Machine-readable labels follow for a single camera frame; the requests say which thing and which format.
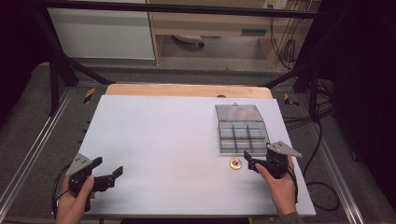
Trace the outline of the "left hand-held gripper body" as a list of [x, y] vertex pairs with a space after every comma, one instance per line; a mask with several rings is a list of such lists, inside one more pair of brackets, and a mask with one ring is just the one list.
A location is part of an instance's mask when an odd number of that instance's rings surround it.
[[[78, 153], [72, 160], [66, 175], [69, 177], [69, 190], [73, 196], [77, 196], [79, 194], [84, 182], [92, 174], [93, 170], [86, 170], [86, 167], [91, 163], [91, 161], [91, 159], [80, 153]], [[111, 180], [110, 175], [97, 176], [94, 179], [92, 192], [104, 192], [110, 188], [114, 188], [115, 180]]]

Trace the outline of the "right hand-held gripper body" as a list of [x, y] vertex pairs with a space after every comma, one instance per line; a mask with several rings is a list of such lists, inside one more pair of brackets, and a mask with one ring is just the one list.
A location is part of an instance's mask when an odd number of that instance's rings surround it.
[[301, 158], [302, 154], [283, 141], [277, 141], [266, 146], [265, 160], [261, 162], [275, 179], [282, 178], [288, 171], [288, 156]]

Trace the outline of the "clear plastic compartment box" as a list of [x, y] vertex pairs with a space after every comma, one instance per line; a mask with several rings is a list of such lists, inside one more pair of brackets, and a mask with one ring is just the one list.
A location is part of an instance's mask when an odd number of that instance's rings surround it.
[[255, 105], [215, 105], [219, 151], [225, 154], [264, 155], [270, 143], [262, 115]]

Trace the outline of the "person's right hand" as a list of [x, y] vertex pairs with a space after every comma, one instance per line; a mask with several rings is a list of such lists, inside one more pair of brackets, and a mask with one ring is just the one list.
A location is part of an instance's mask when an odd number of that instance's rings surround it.
[[268, 170], [260, 164], [255, 164], [259, 174], [265, 180], [276, 211], [280, 217], [285, 217], [297, 212], [295, 185], [290, 175], [275, 179]]

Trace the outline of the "person's left hand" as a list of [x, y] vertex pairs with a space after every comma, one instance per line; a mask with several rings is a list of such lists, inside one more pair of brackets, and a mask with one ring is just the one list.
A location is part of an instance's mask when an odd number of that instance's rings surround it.
[[92, 193], [94, 177], [92, 175], [86, 179], [77, 196], [73, 196], [69, 192], [68, 181], [69, 178], [66, 177], [62, 185], [64, 195], [59, 199], [56, 224], [79, 224], [84, 214], [87, 199], [94, 197]]

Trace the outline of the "yellow black striped tape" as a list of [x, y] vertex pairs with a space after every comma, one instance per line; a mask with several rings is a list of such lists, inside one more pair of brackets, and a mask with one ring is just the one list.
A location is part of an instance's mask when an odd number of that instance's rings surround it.
[[286, 105], [300, 106], [298, 102], [294, 102], [290, 99], [289, 95], [284, 93], [284, 103]]
[[87, 93], [86, 93], [86, 95], [84, 97], [83, 104], [88, 104], [90, 102], [94, 92], [95, 92], [95, 88], [89, 88], [88, 89], [88, 91], [87, 91]]

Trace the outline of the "wooden board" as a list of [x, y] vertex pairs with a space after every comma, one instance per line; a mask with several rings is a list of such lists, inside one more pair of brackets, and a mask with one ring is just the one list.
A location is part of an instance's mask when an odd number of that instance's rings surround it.
[[182, 84], [111, 84], [106, 95], [273, 98], [271, 91], [263, 87]]

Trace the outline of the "white cabinet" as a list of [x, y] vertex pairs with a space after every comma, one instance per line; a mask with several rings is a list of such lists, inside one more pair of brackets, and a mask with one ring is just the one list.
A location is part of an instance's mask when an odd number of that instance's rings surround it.
[[50, 8], [64, 52], [74, 58], [155, 58], [147, 12]]

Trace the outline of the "aluminium floor rail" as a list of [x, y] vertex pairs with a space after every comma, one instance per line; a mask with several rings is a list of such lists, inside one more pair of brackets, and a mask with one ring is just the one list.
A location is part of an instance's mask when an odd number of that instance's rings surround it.
[[318, 148], [320, 149], [321, 158], [329, 173], [333, 187], [337, 193], [341, 205], [345, 211], [346, 217], [350, 224], [364, 224], [364, 219], [361, 210], [357, 206], [352, 193], [344, 179], [344, 176], [337, 166], [337, 163], [332, 156], [329, 146], [323, 136], [321, 126], [319, 124], [311, 124], [312, 132], [318, 139]]
[[17, 172], [12, 177], [11, 181], [7, 185], [6, 190], [0, 197], [0, 223], [5, 219], [7, 212], [17, 197], [21, 187], [26, 180], [27, 176], [31, 172], [37, 158], [39, 157], [43, 147], [46, 145], [53, 129], [59, 121], [61, 115], [66, 108], [71, 95], [75, 92], [74, 88], [66, 88], [61, 99], [59, 107], [50, 115], [43, 128], [40, 130], [37, 138], [30, 146], [29, 151], [25, 155], [21, 165], [18, 167]]

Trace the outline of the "black metal frame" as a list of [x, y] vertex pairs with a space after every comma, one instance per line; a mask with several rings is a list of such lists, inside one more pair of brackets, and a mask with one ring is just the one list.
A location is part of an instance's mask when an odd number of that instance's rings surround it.
[[101, 84], [114, 84], [114, 81], [94, 73], [84, 65], [70, 58], [61, 47], [55, 29], [51, 28], [52, 22], [44, 18], [43, 13], [48, 8], [67, 8], [85, 10], [108, 10], [108, 11], [132, 11], [132, 12], [157, 12], [174, 14], [198, 14], [198, 15], [227, 15], [245, 17], [266, 18], [297, 18], [317, 19], [333, 15], [331, 11], [296, 11], [286, 9], [253, 9], [246, 7], [210, 7], [210, 6], [185, 6], [169, 4], [140, 4], [140, 3], [117, 3], [97, 1], [67, 1], [67, 0], [35, 0], [31, 5], [31, 14], [35, 18], [38, 30], [45, 36], [48, 46], [49, 67], [51, 75], [51, 114], [60, 106], [58, 93], [57, 75], [64, 80], [67, 86], [78, 84], [74, 72], [76, 68], [88, 77]]

